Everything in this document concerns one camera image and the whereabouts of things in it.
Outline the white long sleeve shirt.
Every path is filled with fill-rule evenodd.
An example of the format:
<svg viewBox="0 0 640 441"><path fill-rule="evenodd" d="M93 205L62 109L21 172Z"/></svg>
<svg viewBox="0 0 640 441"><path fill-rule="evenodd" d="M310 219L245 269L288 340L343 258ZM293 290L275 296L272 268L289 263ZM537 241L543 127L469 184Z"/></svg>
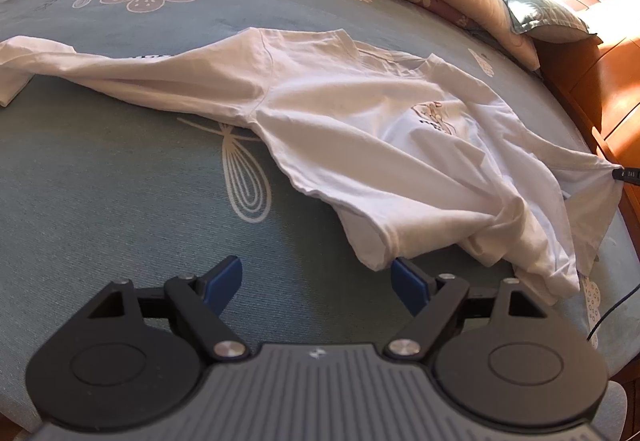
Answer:
<svg viewBox="0 0 640 441"><path fill-rule="evenodd" d="M334 208L376 271L458 245L483 265L511 262L553 303L578 292L623 189L611 163L539 137L457 66L344 31L249 28L125 59L35 37L2 42L2 102L35 75L250 129L297 191Z"/></svg>

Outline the wooden headboard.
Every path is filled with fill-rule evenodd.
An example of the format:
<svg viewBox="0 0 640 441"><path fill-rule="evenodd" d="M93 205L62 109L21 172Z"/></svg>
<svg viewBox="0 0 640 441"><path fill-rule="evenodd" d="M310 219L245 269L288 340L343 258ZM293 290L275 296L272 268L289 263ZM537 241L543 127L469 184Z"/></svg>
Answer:
<svg viewBox="0 0 640 441"><path fill-rule="evenodd" d="M591 149L639 166L639 0L577 0L592 35L537 42L541 73Z"/></svg>

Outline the blue grey pillow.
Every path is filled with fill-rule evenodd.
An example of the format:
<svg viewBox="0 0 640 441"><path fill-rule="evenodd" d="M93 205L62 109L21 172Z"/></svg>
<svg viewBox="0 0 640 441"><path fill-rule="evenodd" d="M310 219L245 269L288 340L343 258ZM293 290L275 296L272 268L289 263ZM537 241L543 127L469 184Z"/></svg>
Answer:
<svg viewBox="0 0 640 441"><path fill-rule="evenodd" d="M512 30L541 42L570 44L596 36L569 8L553 0L502 0Z"/></svg>

